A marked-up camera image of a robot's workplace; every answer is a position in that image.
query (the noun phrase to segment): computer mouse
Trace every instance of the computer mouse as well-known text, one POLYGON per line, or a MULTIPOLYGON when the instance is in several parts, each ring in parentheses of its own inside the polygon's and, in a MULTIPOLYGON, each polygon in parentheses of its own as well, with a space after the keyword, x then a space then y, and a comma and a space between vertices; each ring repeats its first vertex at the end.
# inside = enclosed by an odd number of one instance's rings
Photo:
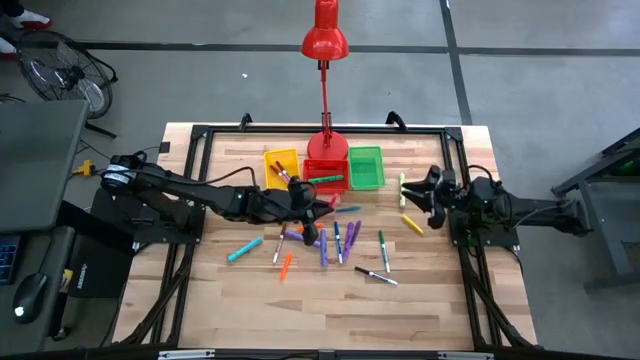
POLYGON ((25 277, 13 296, 13 318, 18 324, 35 320, 42 310, 47 275, 35 273, 25 277))

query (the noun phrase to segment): black marker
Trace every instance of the black marker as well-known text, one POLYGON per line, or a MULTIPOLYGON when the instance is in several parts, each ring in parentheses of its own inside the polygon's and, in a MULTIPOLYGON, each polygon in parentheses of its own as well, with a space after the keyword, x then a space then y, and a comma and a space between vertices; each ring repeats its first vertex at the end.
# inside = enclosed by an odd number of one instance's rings
POLYGON ((388 279, 388 278, 386 278, 384 276, 378 275, 378 274, 374 273, 373 271, 365 270, 365 269, 361 268, 360 266, 356 266, 355 270, 356 271, 360 271, 363 274, 367 274, 367 275, 371 276, 372 278, 376 278, 376 279, 382 280, 384 282, 388 282, 389 284, 398 285, 397 281, 394 281, 394 280, 388 279))

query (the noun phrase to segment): keyboard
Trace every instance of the keyboard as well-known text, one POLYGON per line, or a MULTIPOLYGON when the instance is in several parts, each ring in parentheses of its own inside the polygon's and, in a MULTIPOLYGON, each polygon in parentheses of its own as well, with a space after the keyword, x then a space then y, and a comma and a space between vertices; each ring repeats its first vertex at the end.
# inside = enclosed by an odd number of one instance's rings
POLYGON ((17 272, 20 235, 0 235, 0 285, 11 285, 17 272))

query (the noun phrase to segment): red desk lamp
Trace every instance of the red desk lamp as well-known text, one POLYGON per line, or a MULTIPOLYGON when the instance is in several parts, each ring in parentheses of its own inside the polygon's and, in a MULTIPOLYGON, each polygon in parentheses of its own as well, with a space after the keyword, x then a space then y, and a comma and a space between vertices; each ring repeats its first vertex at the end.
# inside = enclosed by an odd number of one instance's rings
POLYGON ((346 159, 349 145, 344 136, 331 130, 327 103, 327 69, 330 60, 349 55, 347 38, 338 27, 338 0, 316 0, 315 25, 304 38, 302 54, 318 60, 322 72, 322 132, 314 134, 307 145, 311 159, 346 159))

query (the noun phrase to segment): yellow bin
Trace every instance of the yellow bin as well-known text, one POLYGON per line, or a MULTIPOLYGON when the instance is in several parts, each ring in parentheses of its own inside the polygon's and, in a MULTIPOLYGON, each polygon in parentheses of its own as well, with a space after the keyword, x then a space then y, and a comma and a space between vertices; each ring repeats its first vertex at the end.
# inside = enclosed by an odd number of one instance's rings
POLYGON ((273 172, 269 166, 273 165, 277 169, 276 161, 280 161, 280 164, 284 166, 289 176, 300 176, 300 170, 298 169, 298 152, 296 149, 283 149, 264 153, 264 174, 267 179, 267 189, 287 190, 287 183, 282 180, 278 174, 273 172))

